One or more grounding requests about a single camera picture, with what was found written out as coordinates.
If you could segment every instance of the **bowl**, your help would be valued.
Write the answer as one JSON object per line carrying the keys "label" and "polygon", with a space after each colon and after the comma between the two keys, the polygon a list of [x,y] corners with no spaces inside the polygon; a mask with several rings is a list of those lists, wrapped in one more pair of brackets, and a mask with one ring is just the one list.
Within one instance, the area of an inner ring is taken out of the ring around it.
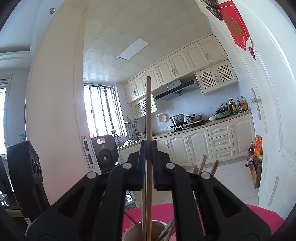
{"label": "bowl", "polygon": [[214,115],[214,116],[209,117],[209,120],[210,120],[210,121],[214,121],[214,120],[216,120],[216,116]]}

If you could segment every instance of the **black air fryer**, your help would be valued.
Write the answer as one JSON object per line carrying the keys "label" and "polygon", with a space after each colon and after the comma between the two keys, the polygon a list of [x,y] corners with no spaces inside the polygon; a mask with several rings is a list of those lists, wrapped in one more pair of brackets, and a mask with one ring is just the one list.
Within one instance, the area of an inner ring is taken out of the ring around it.
{"label": "black air fryer", "polygon": [[118,160],[118,149],[114,136],[98,136],[92,138],[91,141],[101,172],[111,171]]}
{"label": "black air fryer", "polygon": [[30,141],[7,147],[7,162],[15,198],[31,222],[50,207],[43,188],[39,157]]}

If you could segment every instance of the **drawer handle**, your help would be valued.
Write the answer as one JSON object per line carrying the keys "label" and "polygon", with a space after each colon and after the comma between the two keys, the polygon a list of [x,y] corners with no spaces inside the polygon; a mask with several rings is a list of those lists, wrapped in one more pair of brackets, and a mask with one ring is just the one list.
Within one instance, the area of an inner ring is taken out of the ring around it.
{"label": "drawer handle", "polygon": [[225,129],[215,130],[215,132],[224,131]]}
{"label": "drawer handle", "polygon": [[222,145],[224,143],[226,143],[227,141],[223,141],[223,142],[219,142],[218,145]]}

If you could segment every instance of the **plate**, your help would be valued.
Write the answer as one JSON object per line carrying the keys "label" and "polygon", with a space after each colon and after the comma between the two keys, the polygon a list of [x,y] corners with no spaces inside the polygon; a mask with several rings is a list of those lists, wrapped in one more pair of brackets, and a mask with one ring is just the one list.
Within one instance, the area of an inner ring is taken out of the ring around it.
{"label": "plate", "polygon": [[160,122],[166,122],[166,120],[167,120],[166,114],[160,114],[158,116],[158,119]]}

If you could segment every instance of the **cabinet door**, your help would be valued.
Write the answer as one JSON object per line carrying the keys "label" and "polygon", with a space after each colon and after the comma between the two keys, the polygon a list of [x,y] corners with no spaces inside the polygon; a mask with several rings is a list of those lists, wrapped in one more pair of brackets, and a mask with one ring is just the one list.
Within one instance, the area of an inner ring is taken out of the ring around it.
{"label": "cabinet door", "polygon": [[119,155],[120,155],[121,162],[122,163],[127,162],[128,161],[128,156],[130,154],[134,153],[134,152],[137,152],[137,151],[139,151],[138,145],[131,146],[131,147],[128,147],[126,149],[120,150]]}
{"label": "cabinet door", "polygon": [[199,42],[187,46],[183,51],[193,71],[203,69],[211,64]]}
{"label": "cabinet door", "polygon": [[133,115],[135,119],[138,119],[145,115],[144,107],[142,105],[142,101],[138,100],[131,104],[131,108],[133,110]]}
{"label": "cabinet door", "polygon": [[[141,99],[142,101],[142,106],[144,107],[144,115],[146,115],[146,97],[142,98]],[[154,100],[154,97],[153,95],[151,94],[151,113],[153,112],[156,112],[157,109],[156,109],[156,105],[155,105],[155,100]]]}
{"label": "cabinet door", "polygon": [[170,156],[170,160],[172,161],[172,155],[170,152],[170,146],[168,145],[168,140],[166,137],[157,138],[157,150],[167,153]]}
{"label": "cabinet door", "polygon": [[126,101],[128,104],[137,99],[136,90],[132,80],[124,85],[124,91],[126,93]]}
{"label": "cabinet door", "polygon": [[215,64],[228,59],[227,54],[225,53],[223,47],[221,46],[215,35],[206,37],[198,42],[206,53],[211,64]]}
{"label": "cabinet door", "polygon": [[196,72],[195,76],[203,94],[221,87],[212,67]]}
{"label": "cabinet door", "polygon": [[173,74],[172,65],[170,64],[170,60],[168,58],[158,62],[155,65],[155,68],[161,85],[167,84],[176,79],[176,76]]}
{"label": "cabinet door", "polygon": [[169,60],[173,67],[173,73],[175,74],[176,78],[180,78],[192,72],[192,68],[183,49],[169,56]]}
{"label": "cabinet door", "polygon": [[213,151],[212,153],[215,161],[216,160],[227,161],[235,158],[233,147],[229,147],[229,148],[218,150],[218,151]]}
{"label": "cabinet door", "polygon": [[248,155],[251,142],[255,142],[255,130],[252,114],[230,120],[235,158]]}
{"label": "cabinet door", "polygon": [[233,147],[232,135],[228,134],[225,136],[210,139],[210,143],[212,151]]}
{"label": "cabinet door", "polygon": [[229,121],[224,121],[212,126],[207,127],[210,139],[215,137],[221,137],[231,133],[231,127]]}
{"label": "cabinet door", "polygon": [[225,86],[237,82],[237,76],[228,60],[213,65],[213,69],[220,83],[220,86]]}
{"label": "cabinet door", "polygon": [[136,78],[133,79],[133,84],[135,86],[137,98],[145,95],[146,81],[145,81],[143,73],[139,74]]}
{"label": "cabinet door", "polygon": [[145,81],[147,79],[147,76],[151,77],[151,91],[161,86],[161,83],[154,65],[151,68],[145,70],[143,72],[143,75],[144,75]]}
{"label": "cabinet door", "polygon": [[180,166],[192,166],[190,150],[185,133],[168,136],[168,144],[172,155],[171,162]]}
{"label": "cabinet door", "polygon": [[207,156],[206,163],[212,163],[212,151],[207,128],[186,132],[192,164],[198,165],[202,155]]}

